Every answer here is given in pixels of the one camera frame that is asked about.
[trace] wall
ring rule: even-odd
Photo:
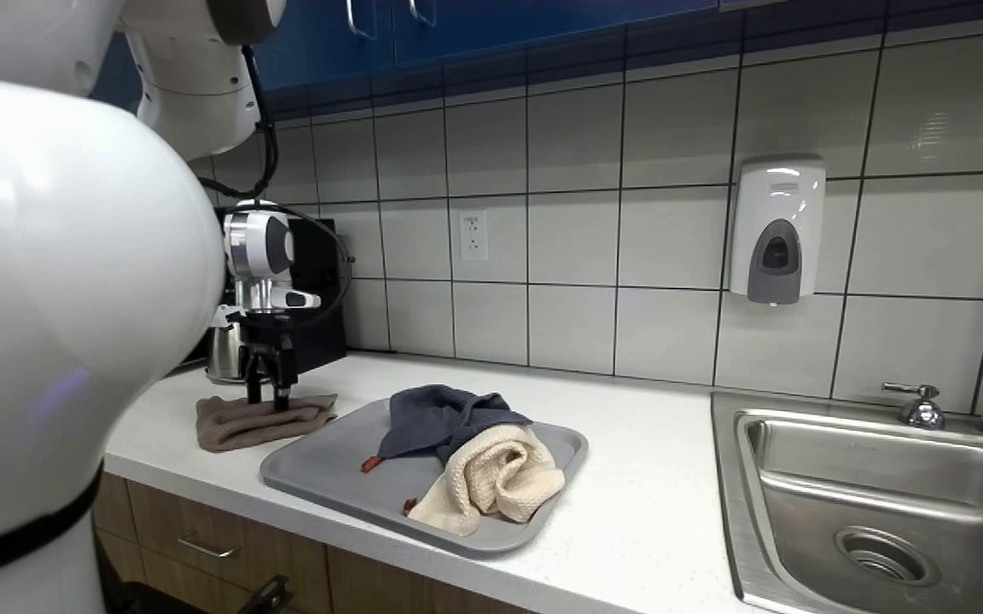
[[[983,22],[438,96],[282,125],[273,194],[333,219],[373,350],[983,404]],[[819,297],[725,292],[736,164],[829,166]],[[216,161],[254,175],[254,146]],[[483,215],[488,251],[457,245]]]

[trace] wooden cabinet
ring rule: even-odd
[[[92,526],[122,581],[207,614],[234,614],[273,576],[285,576],[289,614],[520,614],[520,606],[121,477],[101,477]]]

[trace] white countertop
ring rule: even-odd
[[[105,468],[529,610],[747,610],[731,589],[704,391],[376,356],[314,367],[293,391],[339,391],[339,414],[350,414],[428,381],[501,391],[520,414],[574,428],[590,440],[585,470],[526,549],[463,560],[265,488],[256,474],[259,461],[282,445],[231,454],[194,447],[194,404],[243,391],[218,390],[200,372],[142,391],[121,420]]]

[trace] sink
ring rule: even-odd
[[[983,432],[736,396],[712,428],[747,604],[983,614]]]

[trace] towel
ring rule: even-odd
[[[529,523],[564,491],[564,470],[529,428],[490,428],[453,449],[447,470],[408,507],[413,523],[468,537],[483,516]]]
[[[259,447],[282,438],[303,438],[333,420],[333,398],[289,398],[289,410],[278,414],[265,404],[247,398],[200,398],[194,404],[194,438],[200,449],[223,454],[238,447]]]
[[[404,390],[389,398],[389,432],[376,461],[447,456],[488,428],[529,428],[501,396],[474,396],[449,386]]]

